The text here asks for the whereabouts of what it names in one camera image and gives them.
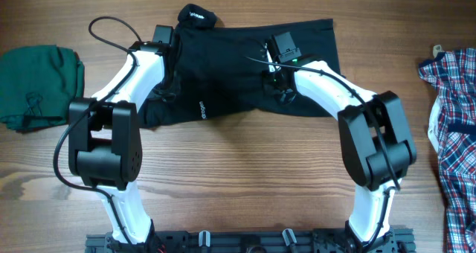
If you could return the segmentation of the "black t-shirt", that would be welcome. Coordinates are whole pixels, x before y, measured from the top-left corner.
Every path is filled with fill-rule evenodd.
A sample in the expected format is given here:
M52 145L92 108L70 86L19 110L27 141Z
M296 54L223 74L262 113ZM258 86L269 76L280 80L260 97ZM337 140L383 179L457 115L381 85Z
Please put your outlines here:
M289 32L304 55L313 54L340 70L334 21L317 19L252 28L219 28L215 13L187 4L178 14L168 56L170 82L156 86L141 107L141 126L154 128L260 109L282 115L326 117L327 112L297 95L280 105L265 95L261 49L275 34Z

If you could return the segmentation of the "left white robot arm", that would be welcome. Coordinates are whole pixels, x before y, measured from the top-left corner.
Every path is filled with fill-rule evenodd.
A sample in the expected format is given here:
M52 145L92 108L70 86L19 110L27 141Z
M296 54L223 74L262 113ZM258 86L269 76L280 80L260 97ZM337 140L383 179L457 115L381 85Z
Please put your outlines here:
M123 67L106 86L69 106L69 169L101 199L116 252L148 252L159 244L136 182L143 158L138 110L154 87L170 82L172 42L173 27L156 25L152 40L126 49Z

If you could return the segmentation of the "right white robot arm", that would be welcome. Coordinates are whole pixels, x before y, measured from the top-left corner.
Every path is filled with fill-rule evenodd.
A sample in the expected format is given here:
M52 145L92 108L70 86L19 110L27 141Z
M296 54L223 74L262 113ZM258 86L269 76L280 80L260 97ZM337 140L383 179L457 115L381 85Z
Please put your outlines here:
M387 243L388 217L417 150L399 97L377 94L304 55L289 32L266 40L267 76L283 91L309 98L338 122L342 160L355 182L353 210L344 231L347 252Z

